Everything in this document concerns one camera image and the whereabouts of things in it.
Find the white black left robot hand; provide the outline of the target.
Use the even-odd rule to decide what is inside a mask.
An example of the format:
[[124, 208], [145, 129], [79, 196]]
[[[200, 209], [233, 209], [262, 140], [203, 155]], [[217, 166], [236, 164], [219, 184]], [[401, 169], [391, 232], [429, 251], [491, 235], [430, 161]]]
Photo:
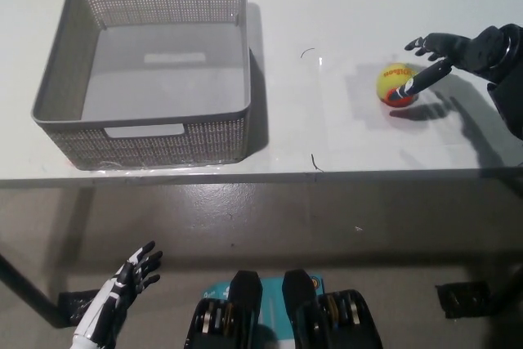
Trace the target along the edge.
[[106, 280], [74, 331], [71, 349], [114, 348], [139, 294], [160, 280], [161, 251], [150, 241], [136, 250], [114, 275]]

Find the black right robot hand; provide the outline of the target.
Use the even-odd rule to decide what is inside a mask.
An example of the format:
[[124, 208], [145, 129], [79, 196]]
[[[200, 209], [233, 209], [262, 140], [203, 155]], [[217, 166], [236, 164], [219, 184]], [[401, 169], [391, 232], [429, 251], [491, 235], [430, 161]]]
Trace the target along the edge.
[[494, 26], [483, 30], [475, 38], [444, 33], [416, 38], [405, 49], [414, 51], [416, 56], [429, 55], [428, 60], [432, 65], [403, 85], [391, 89], [386, 99], [396, 102], [415, 96], [450, 74], [452, 68], [471, 74], [489, 71], [506, 57], [510, 44], [511, 39]]

